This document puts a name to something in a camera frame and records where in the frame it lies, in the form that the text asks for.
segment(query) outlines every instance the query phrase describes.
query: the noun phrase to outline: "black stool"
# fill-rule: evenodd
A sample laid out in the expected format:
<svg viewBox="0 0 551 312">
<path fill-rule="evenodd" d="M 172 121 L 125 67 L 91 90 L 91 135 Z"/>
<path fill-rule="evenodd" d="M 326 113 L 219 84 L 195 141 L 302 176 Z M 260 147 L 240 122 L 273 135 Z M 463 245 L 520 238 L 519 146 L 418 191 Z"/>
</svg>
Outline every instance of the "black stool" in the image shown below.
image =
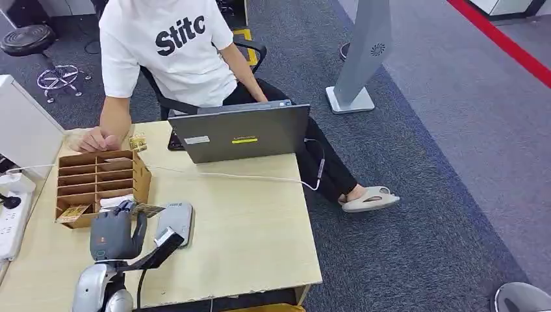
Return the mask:
<svg viewBox="0 0 551 312">
<path fill-rule="evenodd" d="M 75 91 L 75 96 L 81 96 L 83 93 L 78 91 L 72 83 L 77 80 L 79 72 L 84 74 L 84 79 L 90 80 L 90 75 L 79 70 L 73 65 L 55 66 L 50 58 L 44 54 L 44 51 L 55 41 L 55 33 L 47 25 L 31 25 L 18 28 L 7 34 L 0 48 L 13 57 L 26 57 L 27 55 L 37 54 L 47 70 L 38 76 L 36 84 L 44 89 L 44 95 L 48 103 L 53 103 L 54 99 L 48 94 L 50 90 L 57 90 L 66 86 Z"/>
</svg>

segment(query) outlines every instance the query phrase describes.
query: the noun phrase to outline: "red stripe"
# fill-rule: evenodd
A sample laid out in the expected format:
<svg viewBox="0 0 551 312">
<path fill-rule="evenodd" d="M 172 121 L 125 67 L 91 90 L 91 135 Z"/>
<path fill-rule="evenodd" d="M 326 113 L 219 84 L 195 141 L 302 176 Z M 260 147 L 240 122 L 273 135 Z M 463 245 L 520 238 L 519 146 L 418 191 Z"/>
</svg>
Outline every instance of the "red stripe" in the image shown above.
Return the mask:
<svg viewBox="0 0 551 312">
<path fill-rule="evenodd" d="M 467 3 L 468 0 L 448 0 L 448 2 L 466 17 L 481 32 L 497 44 L 510 57 L 515 59 L 522 67 L 526 68 L 532 75 L 538 78 L 547 87 L 551 88 L 551 71 L 541 64 L 535 57 L 531 56 L 518 44 L 512 41 L 490 21 L 488 21 L 475 8 Z"/>
</svg>

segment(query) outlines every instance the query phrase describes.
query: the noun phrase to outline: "beige slide sandal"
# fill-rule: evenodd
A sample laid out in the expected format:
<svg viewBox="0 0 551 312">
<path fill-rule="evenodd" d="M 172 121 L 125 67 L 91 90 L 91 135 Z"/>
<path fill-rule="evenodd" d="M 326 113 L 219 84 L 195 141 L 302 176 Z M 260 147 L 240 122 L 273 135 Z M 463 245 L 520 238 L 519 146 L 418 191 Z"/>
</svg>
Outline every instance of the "beige slide sandal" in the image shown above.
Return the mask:
<svg viewBox="0 0 551 312">
<path fill-rule="evenodd" d="M 362 213 L 394 205 L 400 197 L 391 194 L 387 187 L 367 187 L 366 192 L 357 200 L 342 203 L 342 210 L 347 213 Z"/>
</svg>

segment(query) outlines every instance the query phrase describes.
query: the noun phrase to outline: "white sticker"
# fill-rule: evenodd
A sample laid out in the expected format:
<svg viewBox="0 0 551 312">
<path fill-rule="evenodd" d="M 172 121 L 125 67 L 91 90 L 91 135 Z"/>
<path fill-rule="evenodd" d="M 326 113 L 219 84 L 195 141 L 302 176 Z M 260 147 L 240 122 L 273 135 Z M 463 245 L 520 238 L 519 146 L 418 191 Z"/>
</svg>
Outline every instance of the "white sticker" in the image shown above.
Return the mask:
<svg viewBox="0 0 551 312">
<path fill-rule="evenodd" d="M 211 140 L 208 136 L 196 136 L 194 138 L 184 138 L 186 144 L 197 144 L 197 143 L 209 143 Z"/>
</svg>

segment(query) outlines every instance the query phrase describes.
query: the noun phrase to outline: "laptop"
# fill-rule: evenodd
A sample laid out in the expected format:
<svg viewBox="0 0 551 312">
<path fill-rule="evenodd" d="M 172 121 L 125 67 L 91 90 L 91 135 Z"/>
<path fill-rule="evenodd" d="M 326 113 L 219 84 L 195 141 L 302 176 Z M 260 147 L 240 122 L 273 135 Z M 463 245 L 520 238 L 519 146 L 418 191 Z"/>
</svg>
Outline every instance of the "laptop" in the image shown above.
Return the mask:
<svg viewBox="0 0 551 312">
<path fill-rule="evenodd" d="M 271 101 L 198 110 L 168 119 L 196 164 L 294 153 L 303 147 L 310 105 Z"/>
</svg>

